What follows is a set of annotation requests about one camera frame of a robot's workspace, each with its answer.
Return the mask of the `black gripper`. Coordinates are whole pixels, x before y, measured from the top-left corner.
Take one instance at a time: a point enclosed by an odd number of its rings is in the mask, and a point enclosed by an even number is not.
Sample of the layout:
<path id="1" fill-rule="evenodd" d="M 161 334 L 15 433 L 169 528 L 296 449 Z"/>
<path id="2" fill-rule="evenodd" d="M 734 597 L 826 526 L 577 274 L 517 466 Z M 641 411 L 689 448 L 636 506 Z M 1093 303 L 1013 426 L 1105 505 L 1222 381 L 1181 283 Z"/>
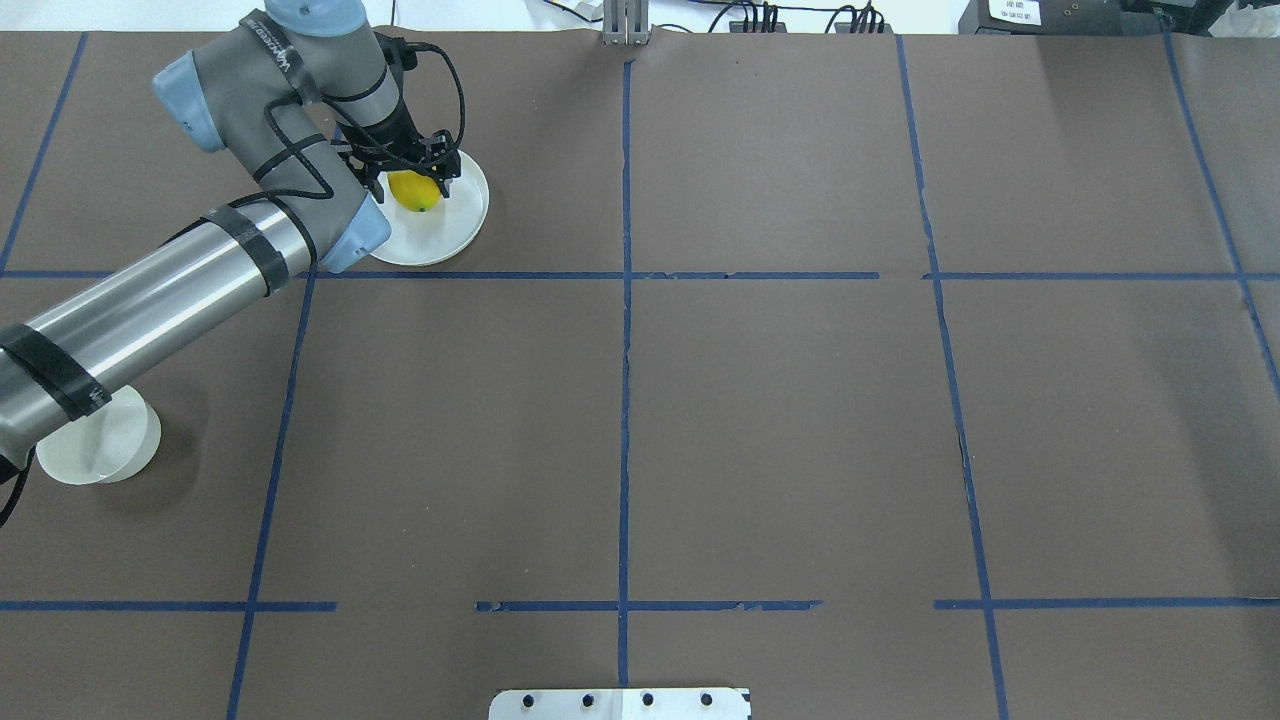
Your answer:
<path id="1" fill-rule="evenodd" d="M 385 204 L 383 173 L 398 170 L 436 181 L 442 199 L 451 197 L 451 184 L 462 176 L 461 138 L 444 128 L 421 133 L 404 102 L 371 126 L 357 123 L 339 102 L 335 114 L 342 133 L 335 150 L 378 205 Z"/>

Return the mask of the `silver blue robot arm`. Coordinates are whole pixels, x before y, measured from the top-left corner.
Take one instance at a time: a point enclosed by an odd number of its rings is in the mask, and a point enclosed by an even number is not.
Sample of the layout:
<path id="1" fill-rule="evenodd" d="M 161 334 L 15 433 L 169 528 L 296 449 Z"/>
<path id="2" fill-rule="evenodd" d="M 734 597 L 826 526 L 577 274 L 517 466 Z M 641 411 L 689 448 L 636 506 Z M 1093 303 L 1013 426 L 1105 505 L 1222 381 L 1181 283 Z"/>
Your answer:
<path id="1" fill-rule="evenodd" d="M 230 151 L 257 191 L 3 329 L 3 479 L 35 446 L 312 266 L 340 273 L 392 236 L 378 177 L 460 177 L 461 135 L 422 135 L 404 74 L 438 46 L 376 32 L 360 1 L 269 1 L 154 77 L 205 152 Z"/>

